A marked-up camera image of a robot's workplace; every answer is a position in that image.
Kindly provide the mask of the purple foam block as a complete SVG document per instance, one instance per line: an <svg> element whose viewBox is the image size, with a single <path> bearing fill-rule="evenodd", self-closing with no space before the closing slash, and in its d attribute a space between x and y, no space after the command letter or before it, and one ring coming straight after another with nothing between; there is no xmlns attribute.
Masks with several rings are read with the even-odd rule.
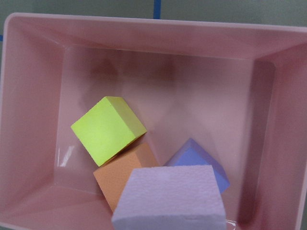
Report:
<svg viewBox="0 0 307 230"><path fill-rule="evenodd" d="M220 193L223 193L230 186L222 165L192 138L189 138L164 164L164 166L182 165L211 165Z"/></svg>

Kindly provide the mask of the pink foam block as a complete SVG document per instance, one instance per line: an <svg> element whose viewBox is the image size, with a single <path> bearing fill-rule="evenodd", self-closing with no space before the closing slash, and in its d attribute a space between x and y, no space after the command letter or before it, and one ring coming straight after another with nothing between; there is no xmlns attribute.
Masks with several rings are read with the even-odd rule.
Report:
<svg viewBox="0 0 307 230"><path fill-rule="evenodd" d="M134 169L112 216L116 230L225 230L210 165Z"/></svg>

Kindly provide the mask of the pink plastic bin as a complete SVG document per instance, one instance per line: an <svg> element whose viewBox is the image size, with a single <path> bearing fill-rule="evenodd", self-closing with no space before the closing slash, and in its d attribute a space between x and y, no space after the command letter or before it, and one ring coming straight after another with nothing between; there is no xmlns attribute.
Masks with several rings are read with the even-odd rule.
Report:
<svg viewBox="0 0 307 230"><path fill-rule="evenodd" d="M36 13L4 24L0 223L110 230L71 125L126 100L160 164L195 139L224 167L227 226L298 230L307 190L304 27Z"/></svg>

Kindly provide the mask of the yellow foam block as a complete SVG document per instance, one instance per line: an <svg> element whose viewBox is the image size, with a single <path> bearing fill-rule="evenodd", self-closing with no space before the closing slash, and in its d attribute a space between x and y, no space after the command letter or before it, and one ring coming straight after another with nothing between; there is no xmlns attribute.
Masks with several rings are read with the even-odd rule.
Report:
<svg viewBox="0 0 307 230"><path fill-rule="evenodd" d="M122 97L106 96L71 125L97 166L102 166L147 130Z"/></svg>

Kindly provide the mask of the orange foam block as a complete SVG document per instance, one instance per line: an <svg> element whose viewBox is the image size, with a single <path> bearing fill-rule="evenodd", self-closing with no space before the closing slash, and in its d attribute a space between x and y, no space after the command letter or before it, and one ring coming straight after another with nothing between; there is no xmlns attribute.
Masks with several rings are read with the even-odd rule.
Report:
<svg viewBox="0 0 307 230"><path fill-rule="evenodd" d="M112 211L115 211L131 172L136 168L156 167L158 162L147 143L115 156L93 172Z"/></svg>

